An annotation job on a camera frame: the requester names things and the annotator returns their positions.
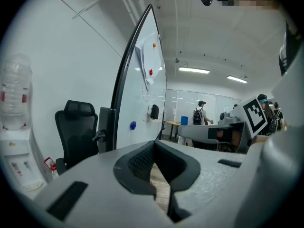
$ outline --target backpack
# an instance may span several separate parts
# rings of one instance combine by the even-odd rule
[[[201,118],[202,118],[202,110],[203,108],[201,108],[200,110],[195,109],[194,113],[193,113],[193,125],[201,125]]]
[[[267,136],[276,132],[278,124],[280,122],[280,117],[279,117],[280,113],[281,112],[278,111],[277,114],[275,114],[274,118],[272,119],[271,123],[269,124],[268,133],[266,134]]]

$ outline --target red label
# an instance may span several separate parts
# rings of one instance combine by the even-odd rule
[[[22,95],[22,103],[26,103],[28,96]]]
[[[1,91],[0,92],[0,99],[1,99],[1,101],[4,102],[4,98],[5,98],[5,92]]]

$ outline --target wooden floor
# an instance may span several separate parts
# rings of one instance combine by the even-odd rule
[[[162,211],[167,213],[170,197],[170,185],[167,183],[155,163],[151,170],[150,182],[156,188],[156,203]]]

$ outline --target chair armrest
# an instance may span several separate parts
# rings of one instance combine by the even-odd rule
[[[59,158],[56,160],[56,169],[57,169],[58,175],[61,175],[62,173],[64,173],[67,170],[66,164],[62,158]]]

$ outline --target whiteboard frame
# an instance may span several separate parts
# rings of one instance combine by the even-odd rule
[[[122,103],[123,92],[124,92],[124,84],[125,84],[125,80],[126,80],[127,72],[128,72],[128,68],[129,68],[128,66],[130,64],[131,57],[132,57],[133,51],[135,49],[135,45],[136,45],[138,36],[141,32],[143,24],[145,23],[145,20],[148,16],[150,10],[152,10],[152,12],[153,12],[157,32],[158,32],[158,34],[160,33],[158,25],[157,25],[155,13],[153,10],[153,6],[151,4],[149,4],[148,7],[146,8],[146,10],[143,12],[142,16],[140,17],[140,19],[138,20],[138,22],[135,26],[135,29],[132,32],[132,35],[128,41],[126,49],[123,53],[122,61],[119,65],[117,78],[116,78],[114,90],[113,90],[112,102],[111,102],[111,108],[116,110],[116,117],[115,117],[115,121],[114,121],[113,150],[116,150],[116,146],[117,146],[119,113],[120,113],[120,107],[121,107],[121,103]]]

